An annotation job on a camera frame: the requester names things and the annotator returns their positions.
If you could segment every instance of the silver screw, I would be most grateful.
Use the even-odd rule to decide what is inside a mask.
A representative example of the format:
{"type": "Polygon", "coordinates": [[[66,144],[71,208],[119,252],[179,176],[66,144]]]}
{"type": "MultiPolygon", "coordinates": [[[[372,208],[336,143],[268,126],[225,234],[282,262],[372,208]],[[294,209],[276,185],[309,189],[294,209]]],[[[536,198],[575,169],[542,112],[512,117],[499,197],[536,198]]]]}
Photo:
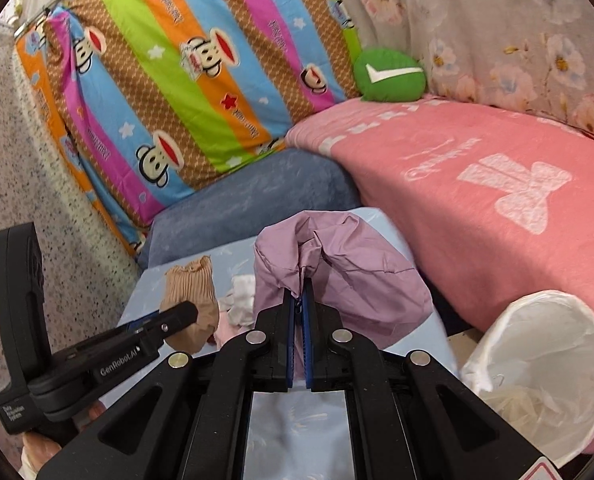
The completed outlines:
{"type": "Polygon", "coordinates": [[[251,345],[261,345],[265,340],[266,334],[261,332],[261,330],[252,330],[246,335],[246,341],[248,341],[251,345]]]}
{"type": "Polygon", "coordinates": [[[338,343],[348,343],[353,338],[353,333],[345,328],[333,332],[333,339],[338,343]]]}
{"type": "Polygon", "coordinates": [[[410,354],[410,361],[413,365],[426,366],[430,364],[430,355],[423,350],[415,350],[410,354]]]}
{"type": "Polygon", "coordinates": [[[168,365],[171,368],[183,368],[188,364],[188,356],[182,352],[177,352],[168,358],[168,365]]]}

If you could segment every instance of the red star print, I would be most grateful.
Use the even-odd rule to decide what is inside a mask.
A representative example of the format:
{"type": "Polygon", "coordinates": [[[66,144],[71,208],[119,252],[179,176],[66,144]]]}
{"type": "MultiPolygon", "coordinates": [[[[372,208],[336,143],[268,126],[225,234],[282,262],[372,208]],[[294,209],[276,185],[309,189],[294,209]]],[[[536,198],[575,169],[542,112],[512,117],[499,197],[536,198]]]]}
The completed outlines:
{"type": "Polygon", "coordinates": [[[226,96],[221,100],[221,104],[223,105],[224,110],[237,108],[237,96],[226,94],[226,96]]]}

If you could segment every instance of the white trash bin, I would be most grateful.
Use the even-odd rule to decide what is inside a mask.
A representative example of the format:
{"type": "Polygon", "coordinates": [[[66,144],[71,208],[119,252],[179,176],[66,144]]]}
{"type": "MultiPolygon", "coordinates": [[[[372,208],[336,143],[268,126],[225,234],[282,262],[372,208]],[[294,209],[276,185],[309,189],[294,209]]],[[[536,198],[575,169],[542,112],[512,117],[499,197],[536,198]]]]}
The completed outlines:
{"type": "Polygon", "coordinates": [[[557,467],[594,438],[594,312],[544,290],[511,303],[461,379],[557,467]]]}

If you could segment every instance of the monkey print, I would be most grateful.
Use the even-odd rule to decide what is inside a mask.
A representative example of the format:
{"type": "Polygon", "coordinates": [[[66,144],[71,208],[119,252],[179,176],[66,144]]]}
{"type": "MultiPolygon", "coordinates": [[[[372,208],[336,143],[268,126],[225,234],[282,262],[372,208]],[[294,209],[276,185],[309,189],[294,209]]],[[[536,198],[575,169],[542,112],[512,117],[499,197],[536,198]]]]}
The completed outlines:
{"type": "Polygon", "coordinates": [[[138,231],[137,232],[137,240],[130,243],[129,245],[133,249],[133,251],[135,251],[136,254],[139,254],[142,252],[142,249],[144,248],[145,243],[146,243],[146,235],[144,233],[142,233],[141,231],[138,231]]]}
{"type": "Polygon", "coordinates": [[[283,146],[283,137],[279,137],[278,139],[273,139],[270,142],[265,142],[261,146],[256,147],[255,153],[258,155],[264,155],[264,153],[268,153],[271,150],[279,148],[283,146]]]}
{"type": "Polygon", "coordinates": [[[314,94],[323,94],[328,90],[328,83],[321,72],[321,69],[312,63],[308,63],[301,72],[301,80],[314,94]]]}
{"type": "Polygon", "coordinates": [[[75,53],[75,68],[80,74],[85,74],[92,66],[93,54],[102,56],[106,52],[106,39],[95,27],[86,27],[84,37],[72,43],[75,53]]]}
{"type": "Polygon", "coordinates": [[[339,22],[341,28],[355,28],[353,19],[348,14],[343,0],[335,0],[335,12],[333,12],[333,16],[339,22]]]}
{"type": "Polygon", "coordinates": [[[182,66],[194,78],[206,74],[217,77],[221,67],[237,66],[239,55],[231,39],[219,28],[212,28],[209,38],[197,36],[181,46],[182,66]]]}
{"type": "Polygon", "coordinates": [[[135,155],[139,160],[139,172],[151,184],[165,187],[168,184],[168,168],[181,170],[184,158],[177,143],[161,130],[152,134],[154,146],[140,146],[135,155]]]}
{"type": "Polygon", "coordinates": [[[35,32],[37,33],[37,38],[39,39],[39,48],[42,48],[46,44],[46,32],[44,30],[44,25],[46,24],[47,19],[48,14],[43,12],[35,24],[35,32]]]}

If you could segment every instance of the beige pleated cloth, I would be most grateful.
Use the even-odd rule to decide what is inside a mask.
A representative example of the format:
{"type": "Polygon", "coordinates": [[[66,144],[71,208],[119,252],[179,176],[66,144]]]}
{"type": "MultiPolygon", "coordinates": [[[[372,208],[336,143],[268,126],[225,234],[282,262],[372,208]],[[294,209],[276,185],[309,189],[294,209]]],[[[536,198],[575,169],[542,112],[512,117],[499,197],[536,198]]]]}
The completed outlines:
{"type": "Polygon", "coordinates": [[[197,307],[197,322],[166,339],[173,349],[194,354],[199,352],[217,330],[219,307],[213,285],[213,263],[202,256],[186,266],[172,267],[166,273],[166,290],[159,311],[190,301],[197,307]]]}

